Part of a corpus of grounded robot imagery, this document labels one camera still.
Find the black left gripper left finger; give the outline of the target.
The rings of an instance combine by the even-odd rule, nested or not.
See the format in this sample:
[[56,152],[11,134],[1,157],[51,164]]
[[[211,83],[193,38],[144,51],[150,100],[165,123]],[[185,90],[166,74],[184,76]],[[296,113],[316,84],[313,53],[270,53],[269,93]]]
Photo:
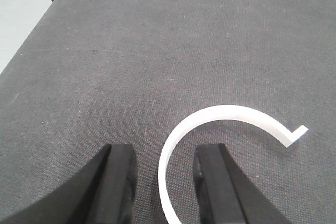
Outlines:
[[2,222],[131,223],[136,158],[131,144],[107,144],[60,187]]

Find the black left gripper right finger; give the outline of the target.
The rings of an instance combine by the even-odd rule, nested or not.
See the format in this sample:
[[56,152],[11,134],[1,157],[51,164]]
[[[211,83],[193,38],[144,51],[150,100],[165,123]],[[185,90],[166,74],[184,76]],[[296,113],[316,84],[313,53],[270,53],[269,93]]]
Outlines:
[[249,180],[223,143],[197,146],[193,178],[201,223],[290,223]]

